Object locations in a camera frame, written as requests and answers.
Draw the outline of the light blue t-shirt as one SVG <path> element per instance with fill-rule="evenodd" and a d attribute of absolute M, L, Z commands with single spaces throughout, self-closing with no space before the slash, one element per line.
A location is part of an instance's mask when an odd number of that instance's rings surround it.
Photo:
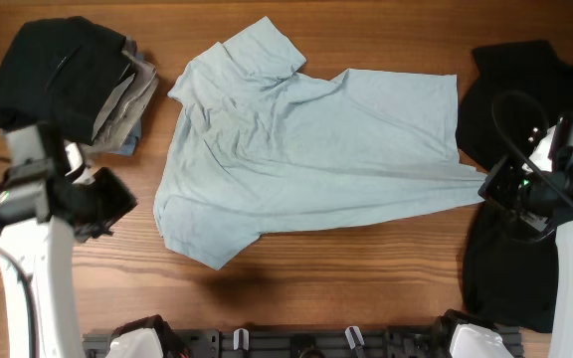
<path fill-rule="evenodd" d="M 453 75 L 302 72 L 263 18 L 190 61 L 153 203 L 167 249 L 211 269 L 268 233 L 367 226 L 475 204 Z"/>

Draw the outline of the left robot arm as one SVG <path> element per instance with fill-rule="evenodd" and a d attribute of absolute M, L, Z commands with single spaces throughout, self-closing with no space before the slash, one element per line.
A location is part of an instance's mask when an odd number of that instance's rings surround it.
<path fill-rule="evenodd" d="M 6 132 L 0 182 L 0 273 L 12 357 L 185 357 L 160 316 L 118 327 L 97 349 L 80 333 L 75 245 L 111 232 L 136 199 L 109 169 L 89 171 L 80 147 L 47 123 Z"/>

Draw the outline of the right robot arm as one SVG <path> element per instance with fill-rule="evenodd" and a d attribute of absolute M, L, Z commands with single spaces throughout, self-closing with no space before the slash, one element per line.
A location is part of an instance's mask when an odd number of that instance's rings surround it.
<path fill-rule="evenodd" d="M 479 192 L 485 203 L 464 255 L 464 305 L 475 324 L 551 334 L 549 354 L 573 357 L 573 111 L 546 134 L 492 121 L 508 152 Z"/>

